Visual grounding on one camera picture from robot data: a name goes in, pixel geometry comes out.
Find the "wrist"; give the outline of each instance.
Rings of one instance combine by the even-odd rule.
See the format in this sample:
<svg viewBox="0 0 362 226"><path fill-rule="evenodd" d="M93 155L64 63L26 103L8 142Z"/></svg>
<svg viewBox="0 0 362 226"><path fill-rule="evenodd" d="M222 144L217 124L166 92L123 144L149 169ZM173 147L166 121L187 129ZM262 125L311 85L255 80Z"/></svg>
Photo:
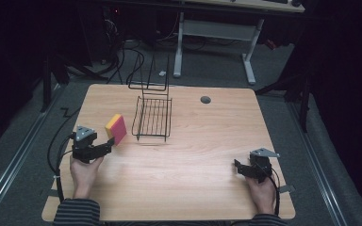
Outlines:
<svg viewBox="0 0 362 226"><path fill-rule="evenodd" d="M272 207L258 206L258 207L257 207L257 213L258 213L258 214L270 214L270 215L274 215L274 209L273 209Z"/></svg>
<svg viewBox="0 0 362 226"><path fill-rule="evenodd" d="M74 190L73 199L89 199L91 190L87 187L77 187Z"/></svg>

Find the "floor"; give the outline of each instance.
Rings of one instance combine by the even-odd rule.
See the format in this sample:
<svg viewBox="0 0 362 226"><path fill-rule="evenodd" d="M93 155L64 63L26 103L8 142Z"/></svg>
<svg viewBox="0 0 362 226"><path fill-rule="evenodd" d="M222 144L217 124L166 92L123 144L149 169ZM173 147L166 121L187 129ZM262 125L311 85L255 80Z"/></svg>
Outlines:
<svg viewBox="0 0 362 226"><path fill-rule="evenodd" d="M293 51L293 45L275 50L265 45L256 46L252 58L256 84L252 86L247 82L240 54L216 51L216 41L220 44L220 40L214 40L214 44L203 47L186 43L182 76L171 77L171 85L261 89L278 79ZM143 43L129 41L120 75L115 74L109 83L124 82L133 72L139 53L143 54L145 62L151 62L155 52L158 71L163 70L163 60L169 56L171 71L175 47L171 41L162 44L154 51ZM229 43L229 47L239 49L241 44ZM91 69L99 71L105 67L95 63ZM149 63L142 66L142 72L149 72ZM105 83L71 75L71 82L66 86L56 84L52 78L53 103L47 111L41 113L40 84L34 98L16 114L0 139L0 225L49 225L41 219L53 183L46 160L47 150L56 150L60 137L73 131L76 117L66 117L82 105L88 86ZM290 194L296 217L288 220L288 224L362 225L362 201L329 140L315 100L310 99L308 133L304 133L297 123L299 102L286 103L283 91L271 91L257 99L273 146L284 156L279 161L286 181L295 188Z"/></svg>

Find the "aluminum rail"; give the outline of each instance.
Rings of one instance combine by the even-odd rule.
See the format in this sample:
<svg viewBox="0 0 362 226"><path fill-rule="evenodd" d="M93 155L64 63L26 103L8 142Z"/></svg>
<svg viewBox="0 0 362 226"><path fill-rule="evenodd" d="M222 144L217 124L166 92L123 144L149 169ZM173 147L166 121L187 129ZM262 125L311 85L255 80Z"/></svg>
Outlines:
<svg viewBox="0 0 362 226"><path fill-rule="evenodd" d="M310 138L308 134L305 133L302 130L302 127L300 126L298 109L296 108L294 103L287 103L287 108L289 110L289 113L293 116L294 124L296 128L299 130L302 141L304 142L307 158L309 160L308 162L310 164L311 169L313 170L314 177L317 181L322 197L331 215L331 219L334 221L334 224L337 226L348 225L337 202L335 192L333 188L330 186L325 176L325 173L322 170L320 161L316 156L316 152L314 150L313 145L311 144Z"/></svg>
<svg viewBox="0 0 362 226"><path fill-rule="evenodd" d="M54 103L58 99L58 97L61 95L63 90L64 90L64 87L62 87L60 85L55 86L53 102L49 105L49 107L44 112L40 113L40 115L38 116L38 118L36 119L34 124L31 126L30 130L28 131L27 135L25 136L25 139L23 140L22 144L17 149L17 152L13 156L13 159L9 163L7 169L1 176L1 178L0 178L0 203L4 199L12 182L16 178L17 173L19 172L20 168L22 167L23 163L25 162L25 159L27 158L28 154L31 151L32 144L34 143L36 136L38 135L39 131L41 130L41 127L43 126L47 115L49 114L50 110L52 109L52 106L54 105Z"/></svg>

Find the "white desk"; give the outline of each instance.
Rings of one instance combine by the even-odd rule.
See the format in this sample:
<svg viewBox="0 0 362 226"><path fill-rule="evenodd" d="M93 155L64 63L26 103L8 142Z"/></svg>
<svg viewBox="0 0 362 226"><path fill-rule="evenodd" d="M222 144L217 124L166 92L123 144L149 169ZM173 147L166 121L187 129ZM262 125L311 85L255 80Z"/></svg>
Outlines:
<svg viewBox="0 0 362 226"><path fill-rule="evenodd" d="M226 1L226 0L185 0L182 2L182 4L185 4L186 2L216 4L216 5L224 5L227 7L238 7L238 8L276 10L276 11L284 11L291 13L304 12L304 7L302 5L296 8L290 3L290 1L287 4L281 4L281 3L273 3L262 0L237 0L235 2ZM255 45L260 35L263 23L264 23L263 19L260 19L256 26L184 20L184 13L181 12L179 27L178 27L178 43L177 43L177 50L175 53L173 76L174 77L181 76L183 36L192 35L192 36L202 36L210 38L229 39L229 40L243 40L250 42L250 45L246 50L246 53L242 54L242 62L243 65L245 66L245 72L248 77L249 84L254 85L255 75L252 70L251 57L254 52Z"/></svg>

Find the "yellow sponge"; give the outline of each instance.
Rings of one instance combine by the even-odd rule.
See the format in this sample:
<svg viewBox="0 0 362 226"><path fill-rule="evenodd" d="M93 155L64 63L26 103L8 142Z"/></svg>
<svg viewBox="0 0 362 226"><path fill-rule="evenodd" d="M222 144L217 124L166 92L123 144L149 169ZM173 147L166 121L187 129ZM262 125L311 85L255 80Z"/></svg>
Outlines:
<svg viewBox="0 0 362 226"><path fill-rule="evenodd" d="M114 145L118 145L127 134L124 118L121 114L115 114L105 126L107 137L114 137Z"/></svg>

